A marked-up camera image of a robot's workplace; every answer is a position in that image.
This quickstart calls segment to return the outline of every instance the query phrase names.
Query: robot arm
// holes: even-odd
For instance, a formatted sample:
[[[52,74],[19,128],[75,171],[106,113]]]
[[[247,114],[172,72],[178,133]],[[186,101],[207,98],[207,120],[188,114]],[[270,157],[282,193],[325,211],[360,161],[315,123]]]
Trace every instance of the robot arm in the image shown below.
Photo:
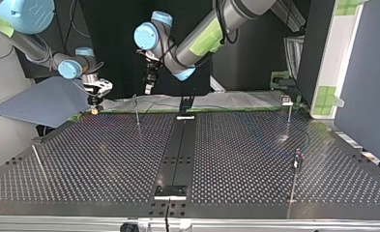
[[[205,19],[179,45],[174,44],[170,32],[171,15],[154,12],[151,22],[144,22],[134,32],[139,48],[146,51],[148,60],[162,61],[179,80],[189,78],[195,64],[208,52],[216,52],[222,46],[224,35],[231,34],[250,19],[267,12],[276,0],[226,0],[218,4]]]
[[[0,33],[27,59],[37,65],[58,71],[67,79],[81,77],[84,90],[89,94],[88,103],[97,111],[102,98],[112,89],[112,84],[99,79],[93,49],[80,47],[75,56],[52,51],[37,34],[44,31],[54,18],[54,0],[0,0],[0,17],[8,20],[15,31],[11,37]]]

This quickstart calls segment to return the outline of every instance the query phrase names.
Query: perforated metal table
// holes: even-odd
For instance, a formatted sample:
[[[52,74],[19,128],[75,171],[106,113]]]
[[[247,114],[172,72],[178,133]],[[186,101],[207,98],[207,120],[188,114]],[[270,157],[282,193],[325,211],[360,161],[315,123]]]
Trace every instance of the perforated metal table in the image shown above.
[[[380,220],[380,168],[305,113],[175,116],[63,126],[0,167],[0,216]],[[163,186],[187,199],[156,201]]]

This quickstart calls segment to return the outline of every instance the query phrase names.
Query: light blue robot joint cap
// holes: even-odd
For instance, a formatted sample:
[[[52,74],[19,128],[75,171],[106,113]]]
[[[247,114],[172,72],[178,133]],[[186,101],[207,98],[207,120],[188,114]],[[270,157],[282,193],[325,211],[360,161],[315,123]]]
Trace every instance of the light blue robot joint cap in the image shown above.
[[[44,31],[54,18],[54,0],[3,0],[0,17],[20,33],[34,35]]]
[[[184,81],[187,80],[195,72],[195,70],[196,68],[189,68],[181,73],[174,74],[174,76],[177,77],[177,79],[180,81]]]
[[[93,48],[91,48],[91,47],[78,47],[75,50],[75,55],[79,55],[79,56],[95,56]]]
[[[157,12],[157,11],[153,12],[153,16],[151,17],[151,19],[163,22],[169,25],[170,27],[172,27],[172,22],[174,20],[174,18],[170,14],[167,14],[164,12]]]
[[[59,73],[66,79],[78,78],[82,75],[83,68],[74,60],[64,60],[58,67]]]
[[[153,23],[144,22],[135,29],[134,40],[139,48],[151,50],[159,43],[159,32]]]

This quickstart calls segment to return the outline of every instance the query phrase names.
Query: white panel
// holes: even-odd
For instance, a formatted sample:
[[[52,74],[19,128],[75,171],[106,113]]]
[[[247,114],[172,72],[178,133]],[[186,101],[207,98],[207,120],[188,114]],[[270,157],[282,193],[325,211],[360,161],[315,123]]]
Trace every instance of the white panel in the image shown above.
[[[9,53],[12,45],[0,37],[0,57]],[[24,77],[18,58],[13,53],[0,60],[0,100],[12,97],[30,87],[30,81]]]
[[[319,86],[336,86],[336,97],[340,97],[362,11],[363,5],[358,7],[355,15],[335,15],[333,17],[316,84],[314,102]],[[334,119],[336,107],[331,115],[313,115],[311,112],[311,116],[315,119]]]
[[[0,37],[0,57],[11,49],[12,45]],[[0,102],[29,87],[14,51],[0,60]],[[0,117],[0,165],[26,149],[36,135],[35,125]]]
[[[29,147],[35,136],[35,125],[0,117],[0,165]]]

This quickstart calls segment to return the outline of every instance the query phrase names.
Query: small bracket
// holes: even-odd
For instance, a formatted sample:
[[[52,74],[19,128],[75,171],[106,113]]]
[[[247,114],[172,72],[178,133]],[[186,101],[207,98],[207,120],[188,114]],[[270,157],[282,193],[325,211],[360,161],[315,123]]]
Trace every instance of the small bracket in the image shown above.
[[[30,140],[30,145],[43,145],[45,144],[45,137],[34,137]]]
[[[187,200],[187,187],[186,186],[157,186],[155,200]]]
[[[281,95],[279,100],[283,106],[293,105],[292,98],[288,95]]]
[[[192,108],[195,96],[182,97],[180,103],[180,112],[178,113],[177,120],[192,120],[195,116],[189,114],[187,110]]]
[[[335,99],[335,106],[343,108],[344,107],[344,100],[342,100],[340,98],[336,98]]]

